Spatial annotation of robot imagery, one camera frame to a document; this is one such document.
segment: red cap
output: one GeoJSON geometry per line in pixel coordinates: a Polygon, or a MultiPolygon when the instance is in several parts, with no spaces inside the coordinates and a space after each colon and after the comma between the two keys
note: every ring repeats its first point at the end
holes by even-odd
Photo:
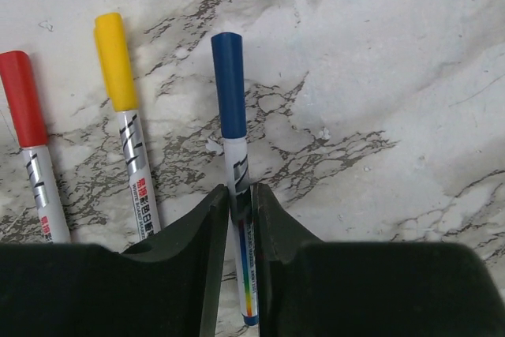
{"type": "Polygon", "coordinates": [[[30,58],[23,51],[0,54],[0,77],[22,148],[47,144],[30,58]]]}

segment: blue cap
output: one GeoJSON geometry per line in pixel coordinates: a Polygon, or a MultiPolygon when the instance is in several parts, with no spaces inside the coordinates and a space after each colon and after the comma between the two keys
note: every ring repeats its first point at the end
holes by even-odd
{"type": "Polygon", "coordinates": [[[245,137],[242,36],[224,32],[212,37],[211,42],[221,133],[224,138],[245,137]]]}
{"type": "Polygon", "coordinates": [[[258,319],[259,317],[256,315],[256,316],[246,316],[246,315],[242,315],[244,317],[244,324],[245,325],[248,325],[250,327],[253,327],[254,325],[258,324],[258,319]]]}

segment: marker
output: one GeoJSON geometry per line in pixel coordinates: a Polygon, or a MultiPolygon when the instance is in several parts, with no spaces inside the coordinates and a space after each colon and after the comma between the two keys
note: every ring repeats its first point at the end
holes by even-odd
{"type": "Polygon", "coordinates": [[[0,77],[6,90],[19,145],[46,242],[70,242],[69,228],[54,180],[30,58],[23,51],[0,54],[0,77]]]}
{"type": "Polygon", "coordinates": [[[128,169],[133,210],[140,240],[143,240],[159,232],[161,226],[140,124],[125,30],[119,13],[107,13],[95,19],[95,42],[105,89],[118,115],[119,134],[128,169]]]}
{"type": "Polygon", "coordinates": [[[258,324],[258,301],[251,183],[245,140],[242,37],[224,32],[212,37],[211,43],[230,193],[230,217],[234,229],[240,308],[245,324],[252,326],[258,324]]]}

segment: white marble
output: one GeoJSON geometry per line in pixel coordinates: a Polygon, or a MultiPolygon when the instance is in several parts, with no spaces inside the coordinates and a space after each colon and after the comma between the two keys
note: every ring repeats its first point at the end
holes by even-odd
{"type": "MultiPolygon", "coordinates": [[[[0,0],[73,240],[137,240],[94,19],[125,19],[165,224],[224,182],[210,38],[243,35],[251,171],[325,240],[462,242],[505,289],[505,0],[0,0]]],[[[0,97],[0,238],[41,241],[0,97]]],[[[220,336],[256,335],[225,266],[220,336]]]]}

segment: marker cap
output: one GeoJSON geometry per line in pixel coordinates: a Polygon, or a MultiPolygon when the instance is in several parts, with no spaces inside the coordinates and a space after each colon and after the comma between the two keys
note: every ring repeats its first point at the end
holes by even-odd
{"type": "Polygon", "coordinates": [[[224,138],[245,137],[245,95],[242,37],[224,32],[211,39],[215,83],[218,88],[221,133],[224,138]]]}
{"type": "Polygon", "coordinates": [[[47,144],[46,126],[30,58],[23,51],[0,54],[0,77],[6,90],[19,145],[29,148],[47,144]]]}
{"type": "Polygon", "coordinates": [[[137,94],[119,13],[107,13],[95,19],[95,43],[112,107],[116,112],[136,110],[137,94]]]}

